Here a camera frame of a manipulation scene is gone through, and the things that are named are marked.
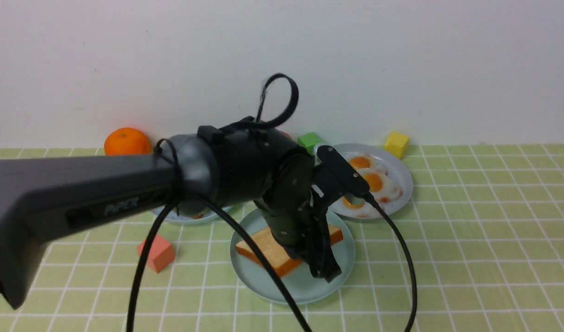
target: light blue plate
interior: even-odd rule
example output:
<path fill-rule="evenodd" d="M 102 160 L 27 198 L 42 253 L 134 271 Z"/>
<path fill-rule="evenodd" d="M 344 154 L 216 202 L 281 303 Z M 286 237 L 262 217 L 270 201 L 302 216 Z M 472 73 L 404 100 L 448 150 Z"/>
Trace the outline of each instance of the light blue plate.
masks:
<path fill-rule="evenodd" d="M 225 212 L 229 212 L 232 206 L 223 207 L 222 209 Z M 158 216 L 161 213 L 163 207 L 158 207 L 155 210 L 151 211 L 154 215 Z M 177 225 L 197 225 L 202 223 L 210 222 L 218 217 L 214 211 L 210 211 L 206 213 L 202 218 L 194 219 L 190 217 L 178 216 L 175 210 L 172 210 L 165 218 L 165 222 L 177 224 Z"/>
<path fill-rule="evenodd" d="M 332 247 L 333 255 L 341 267 L 342 273 L 332 282 L 327 283 L 324 279 L 313 278 L 306 263 L 297 267 L 282 278 L 282 282 L 284 282 L 297 304 L 315 302 L 335 292 L 347 280 L 356 262 L 356 242 L 345 222 L 330 211 L 327 213 L 327 222 L 329 225 L 341 228 L 343 233 L 343 240 Z M 250 212 L 243 218 L 240 225 L 250 235 L 267 227 L 259 210 Z M 231 263 L 239 279 L 247 288 L 266 300 L 286 304 L 282 293 L 265 269 L 237 252 L 235 245 L 241 240 L 237 233 L 234 233 L 231 239 Z"/>

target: gray plate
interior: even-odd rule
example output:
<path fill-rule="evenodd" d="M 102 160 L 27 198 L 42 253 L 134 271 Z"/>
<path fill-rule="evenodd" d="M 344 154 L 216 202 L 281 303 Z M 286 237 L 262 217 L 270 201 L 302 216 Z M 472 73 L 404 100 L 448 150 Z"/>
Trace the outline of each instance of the gray plate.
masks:
<path fill-rule="evenodd" d="M 229 212 L 231 210 L 231 208 L 232 208 L 231 206 L 227 206 L 227 207 L 223 207 L 222 209 L 225 212 Z M 161 207 L 158 207 L 151 212 L 154 215 L 158 216 L 159 213 L 161 213 L 162 209 L 163 209 L 163 207 L 161 206 Z M 165 218 L 165 222 L 176 224 L 176 225 L 197 225 L 197 224 L 210 222 L 210 221 L 216 219 L 217 217 L 218 217 L 218 214 L 216 214 L 214 211 L 210 211 L 210 212 L 206 213 L 204 215 L 204 217 L 202 217 L 200 219 L 194 219 L 194 218 L 189 218 L 189 217 L 184 217 L 184 216 L 178 216 L 177 213 L 175 212 L 175 210 L 172 210 L 167 215 L 167 218 Z"/>
<path fill-rule="evenodd" d="M 383 149 L 373 147 L 372 145 L 345 143 L 334 145 L 333 147 L 337 150 L 337 152 L 341 154 L 365 153 L 371 155 L 372 157 L 379 160 L 379 162 L 386 168 L 386 170 L 388 171 L 388 177 L 395 181 L 403 190 L 403 195 L 401 197 L 392 202 L 389 202 L 388 204 L 383 204 L 386 214 L 391 215 L 397 212 L 409 201 L 411 195 L 413 194 L 413 178 L 411 177 L 409 169 L 403 164 L 401 160 L 394 157 L 391 153 L 388 153 Z M 353 221 L 373 221 L 382 218 L 381 216 L 372 218 L 349 217 L 344 216 L 337 211 L 334 212 L 346 219 Z"/>
<path fill-rule="evenodd" d="M 297 269 L 282 278 L 282 282 L 284 282 L 284 285 L 286 285 L 297 304 L 318 301 L 335 292 L 347 280 L 354 267 L 354 262 L 356 262 L 356 243 L 345 222 L 333 212 L 327 213 L 327 222 L 329 225 L 341 228 L 343 232 L 343 241 L 332 247 L 333 255 L 343 273 L 333 279 L 332 282 L 327 283 L 324 279 L 313 278 L 307 264 L 303 263 L 297 267 Z M 259 210 L 250 212 L 243 218 L 240 225 L 250 235 L 267 227 Z M 239 241 L 241 241 L 240 236 L 237 233 L 233 234 L 231 239 L 231 262 L 239 279 L 247 288 L 266 300 L 285 304 L 286 300 L 284 300 L 282 293 L 280 293 L 265 269 L 237 252 L 235 245 Z"/>

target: white wall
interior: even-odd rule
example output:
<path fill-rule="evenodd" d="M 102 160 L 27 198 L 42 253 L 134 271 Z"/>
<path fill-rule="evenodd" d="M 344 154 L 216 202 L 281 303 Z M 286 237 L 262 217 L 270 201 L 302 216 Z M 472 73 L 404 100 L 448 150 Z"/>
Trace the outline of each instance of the white wall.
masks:
<path fill-rule="evenodd" d="M 564 0 L 0 0 L 0 147 L 221 126 L 278 71 L 291 134 L 564 142 Z"/>

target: toast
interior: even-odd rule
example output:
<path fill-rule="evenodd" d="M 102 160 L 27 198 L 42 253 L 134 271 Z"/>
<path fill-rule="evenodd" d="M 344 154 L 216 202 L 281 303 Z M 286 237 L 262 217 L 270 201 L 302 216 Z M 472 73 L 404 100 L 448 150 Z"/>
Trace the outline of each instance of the toast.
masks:
<path fill-rule="evenodd" d="M 343 240 L 343 233 L 341 233 L 341 229 L 334 225 L 329 225 L 329 235 L 331 236 L 331 245 L 336 244 Z M 253 234 L 251 239 L 255 241 L 258 248 L 263 252 L 263 256 L 267 258 L 267 261 L 272 265 L 274 271 L 278 277 L 284 277 L 288 275 L 292 271 L 294 271 L 297 267 L 301 265 L 303 262 L 301 259 L 294 260 L 291 259 L 288 254 L 286 254 L 286 250 L 282 248 L 273 238 L 272 232 L 269 230 L 269 227 L 265 227 L 261 231 Z M 237 248 L 237 252 L 249 258 L 254 263 L 257 263 L 259 266 L 263 267 L 263 265 L 259 262 L 259 259 L 251 248 L 247 245 L 245 241 L 240 241 L 235 246 Z"/>

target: orange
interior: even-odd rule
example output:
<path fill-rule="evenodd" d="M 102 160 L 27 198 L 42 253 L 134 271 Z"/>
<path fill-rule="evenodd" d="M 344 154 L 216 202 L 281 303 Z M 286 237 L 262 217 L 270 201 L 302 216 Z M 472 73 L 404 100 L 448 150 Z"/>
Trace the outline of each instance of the orange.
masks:
<path fill-rule="evenodd" d="M 121 128 L 109 134 L 103 149 L 106 155 L 149 154 L 153 151 L 147 135 L 134 128 Z"/>

